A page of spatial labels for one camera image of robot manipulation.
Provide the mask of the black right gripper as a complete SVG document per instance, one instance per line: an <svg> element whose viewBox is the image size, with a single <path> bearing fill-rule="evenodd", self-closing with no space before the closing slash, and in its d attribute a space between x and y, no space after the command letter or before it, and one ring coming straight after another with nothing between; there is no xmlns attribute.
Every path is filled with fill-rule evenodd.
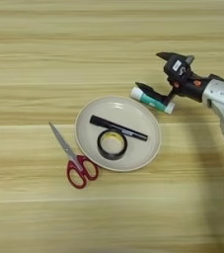
<svg viewBox="0 0 224 253"><path fill-rule="evenodd" d="M172 52L158 52L157 56L168 61L174 56L174 54ZM176 80L174 77L169 77L168 81L173 86L173 90L168 95L162 95L144 83L136 82L136 85L147 96L167 106L172 101L175 94L181 97L191 98L201 103L202 94L210 79L192 74L185 81Z"/></svg>

